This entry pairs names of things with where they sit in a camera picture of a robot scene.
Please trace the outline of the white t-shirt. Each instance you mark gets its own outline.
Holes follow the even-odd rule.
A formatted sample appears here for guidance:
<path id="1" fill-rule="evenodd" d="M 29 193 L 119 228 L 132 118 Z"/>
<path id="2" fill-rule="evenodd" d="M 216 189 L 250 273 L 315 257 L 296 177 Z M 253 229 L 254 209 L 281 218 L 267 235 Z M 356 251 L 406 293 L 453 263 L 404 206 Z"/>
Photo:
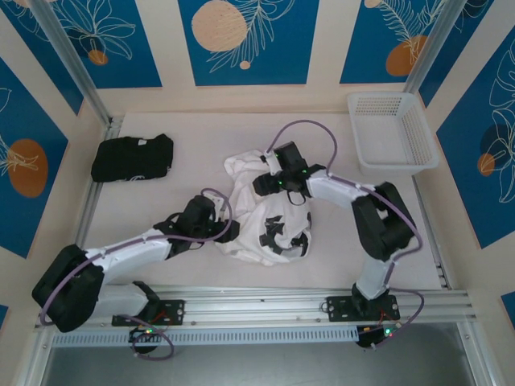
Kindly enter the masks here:
<path id="1" fill-rule="evenodd" d="M 253 181 L 270 171 L 258 150 L 226 158 L 224 167 L 233 180 L 229 203 L 233 218 L 240 224 L 234 240 L 216 246 L 222 253 L 264 266 L 302 260 L 311 247 L 311 208 L 299 194 L 259 196 Z"/>

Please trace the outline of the folded black t-shirt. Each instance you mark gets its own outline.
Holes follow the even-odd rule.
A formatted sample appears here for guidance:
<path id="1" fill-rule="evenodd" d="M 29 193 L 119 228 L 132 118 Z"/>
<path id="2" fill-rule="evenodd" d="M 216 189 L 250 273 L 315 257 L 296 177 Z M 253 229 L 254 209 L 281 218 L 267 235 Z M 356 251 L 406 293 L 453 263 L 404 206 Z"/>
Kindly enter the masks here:
<path id="1" fill-rule="evenodd" d="M 121 137 L 103 141 L 91 167 L 95 183 L 160 179 L 171 169 L 174 142 L 164 133 L 152 139 Z"/>

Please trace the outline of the white perforated plastic basket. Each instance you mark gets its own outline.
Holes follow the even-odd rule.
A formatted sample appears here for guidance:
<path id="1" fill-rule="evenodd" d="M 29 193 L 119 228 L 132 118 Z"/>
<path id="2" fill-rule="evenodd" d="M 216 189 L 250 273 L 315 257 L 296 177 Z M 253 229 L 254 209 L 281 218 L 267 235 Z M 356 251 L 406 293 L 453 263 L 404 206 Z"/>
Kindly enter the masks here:
<path id="1" fill-rule="evenodd" d="M 354 92 L 347 102 L 363 175 L 412 176 L 438 166 L 435 139 L 415 95 Z"/>

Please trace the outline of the small electronics board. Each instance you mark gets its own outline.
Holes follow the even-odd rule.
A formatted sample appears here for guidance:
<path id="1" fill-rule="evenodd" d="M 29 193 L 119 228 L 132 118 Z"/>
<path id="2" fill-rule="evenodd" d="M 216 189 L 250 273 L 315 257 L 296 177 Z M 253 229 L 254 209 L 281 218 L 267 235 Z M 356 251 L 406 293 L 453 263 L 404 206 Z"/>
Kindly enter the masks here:
<path id="1" fill-rule="evenodd" d="M 375 349 L 387 339 L 392 338 L 402 328 L 401 323 L 386 326 L 358 326 L 358 341 L 356 344 L 364 349 Z"/>
<path id="2" fill-rule="evenodd" d="M 161 336 L 154 328 L 136 326 L 129 332 L 129 343 L 160 343 Z"/>

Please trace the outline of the blue floral wall panel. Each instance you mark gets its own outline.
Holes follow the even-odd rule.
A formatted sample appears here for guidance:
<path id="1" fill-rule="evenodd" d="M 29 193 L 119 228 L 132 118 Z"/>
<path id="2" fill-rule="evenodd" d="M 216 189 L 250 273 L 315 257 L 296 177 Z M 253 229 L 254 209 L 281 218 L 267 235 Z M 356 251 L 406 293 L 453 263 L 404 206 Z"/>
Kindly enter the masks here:
<path id="1" fill-rule="evenodd" d="M 162 86 L 135 0 L 56 0 L 51 8 L 97 88 Z"/>
<path id="2" fill-rule="evenodd" d="M 177 0 L 196 86 L 303 85 L 319 0 Z"/>
<path id="3" fill-rule="evenodd" d="M 341 84 L 401 83 L 447 0 L 362 0 Z"/>
<path id="4" fill-rule="evenodd" d="M 0 247 L 29 255 L 68 139 L 0 58 Z"/>
<path id="5" fill-rule="evenodd" d="M 515 0 L 465 0 L 453 27 L 421 83 L 418 93 L 428 108 L 451 83 L 465 60 L 481 63 L 515 24 Z"/>
<path id="6" fill-rule="evenodd" d="M 437 131 L 476 239 L 515 231 L 515 33 L 508 35 Z"/>
<path id="7" fill-rule="evenodd" d="M 69 107 L 78 115 L 84 97 L 33 15 L 27 0 L 0 0 L 0 9 L 19 33 Z"/>

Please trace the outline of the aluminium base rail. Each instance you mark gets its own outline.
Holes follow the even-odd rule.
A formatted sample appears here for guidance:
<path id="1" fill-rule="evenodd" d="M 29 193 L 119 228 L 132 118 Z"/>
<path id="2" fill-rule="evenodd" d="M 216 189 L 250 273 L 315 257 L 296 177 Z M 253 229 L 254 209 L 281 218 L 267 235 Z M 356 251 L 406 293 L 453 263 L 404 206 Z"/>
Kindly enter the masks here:
<path id="1" fill-rule="evenodd" d="M 162 299 L 185 301 L 183 327 L 328 326 L 320 309 L 327 297 L 349 295 L 349 289 L 286 289 L 156 285 Z M 475 321 L 465 290 L 422 290 L 425 305 L 418 323 Z"/>

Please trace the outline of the aluminium frame post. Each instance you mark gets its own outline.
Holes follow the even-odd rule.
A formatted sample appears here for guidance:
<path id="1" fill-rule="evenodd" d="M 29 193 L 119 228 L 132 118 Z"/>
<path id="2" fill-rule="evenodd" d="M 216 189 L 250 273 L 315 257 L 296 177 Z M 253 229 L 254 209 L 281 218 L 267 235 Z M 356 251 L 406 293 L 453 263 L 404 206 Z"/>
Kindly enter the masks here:
<path id="1" fill-rule="evenodd" d="M 110 127 L 112 117 L 51 5 L 46 0 L 27 0 L 27 4 L 92 111 L 105 127 Z"/>
<path id="2" fill-rule="evenodd" d="M 416 94 L 430 71 L 467 0 L 446 0 L 426 43 L 405 82 L 403 92 Z"/>

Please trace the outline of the aluminium frame bar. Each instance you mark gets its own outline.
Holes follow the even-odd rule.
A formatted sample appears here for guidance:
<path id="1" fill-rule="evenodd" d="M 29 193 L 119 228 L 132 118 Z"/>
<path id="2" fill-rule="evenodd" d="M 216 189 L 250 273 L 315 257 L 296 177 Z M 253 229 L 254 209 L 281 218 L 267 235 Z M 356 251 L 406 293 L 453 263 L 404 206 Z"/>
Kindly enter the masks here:
<path id="1" fill-rule="evenodd" d="M 29 334 L 14 386 L 41 386 L 55 335 L 53 328 L 41 328 Z"/>
<path id="2" fill-rule="evenodd" d="M 456 323 L 475 386 L 498 386 L 478 325 L 478 322 L 469 321 Z"/>

